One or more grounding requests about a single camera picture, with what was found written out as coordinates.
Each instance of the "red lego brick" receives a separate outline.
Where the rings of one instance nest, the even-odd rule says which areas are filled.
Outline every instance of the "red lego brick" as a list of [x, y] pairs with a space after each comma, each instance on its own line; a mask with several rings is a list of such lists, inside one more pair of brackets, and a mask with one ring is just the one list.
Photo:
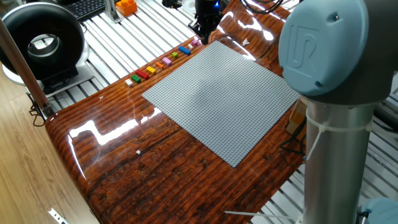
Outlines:
[[145, 78], [145, 79], [148, 79], [148, 78], [149, 78], [149, 75], [146, 74], [145, 72], [141, 71], [141, 70], [137, 70], [137, 71], [136, 71], [136, 74], [139, 75], [139, 76], [141, 76], [142, 78]]

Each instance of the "metal cylinder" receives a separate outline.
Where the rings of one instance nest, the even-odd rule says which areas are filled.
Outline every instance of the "metal cylinder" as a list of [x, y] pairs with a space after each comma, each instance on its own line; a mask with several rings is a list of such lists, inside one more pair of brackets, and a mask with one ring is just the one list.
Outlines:
[[[341, 106], [310, 101], [308, 120], [338, 128], [322, 132], [305, 163], [304, 224], [354, 224], [374, 105]], [[319, 128], [307, 121], [307, 157]]]

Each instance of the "blue lego brick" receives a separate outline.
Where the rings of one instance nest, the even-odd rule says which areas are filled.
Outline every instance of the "blue lego brick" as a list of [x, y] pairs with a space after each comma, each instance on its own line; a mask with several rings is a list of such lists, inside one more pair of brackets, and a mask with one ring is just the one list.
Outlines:
[[188, 50], [188, 49], [186, 49], [185, 47], [179, 46], [178, 49], [179, 49], [182, 53], [184, 53], [184, 54], [186, 54], [186, 55], [191, 55], [191, 51]]

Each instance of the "wooden table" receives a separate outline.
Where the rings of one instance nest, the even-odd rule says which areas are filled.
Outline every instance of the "wooden table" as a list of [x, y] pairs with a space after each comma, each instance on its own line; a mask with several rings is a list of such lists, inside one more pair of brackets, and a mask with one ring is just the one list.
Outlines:
[[[289, 13], [252, 16], [232, 0], [224, 15], [210, 42], [281, 75], [278, 40]], [[173, 49], [140, 68], [157, 69], [148, 80], [129, 88], [130, 74], [47, 120], [53, 145], [101, 223], [242, 223], [250, 217], [224, 211], [257, 212], [301, 163], [278, 148], [290, 137], [290, 110], [234, 169], [141, 96], [204, 48], [191, 56]], [[162, 70], [155, 63], [163, 57], [173, 65]]]

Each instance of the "wooden floor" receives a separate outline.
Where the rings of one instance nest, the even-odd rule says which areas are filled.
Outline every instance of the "wooden floor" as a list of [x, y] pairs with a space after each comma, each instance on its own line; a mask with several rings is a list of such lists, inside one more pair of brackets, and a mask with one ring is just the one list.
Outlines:
[[98, 223], [63, 168], [44, 127], [33, 126], [25, 88], [0, 72], [0, 223]]

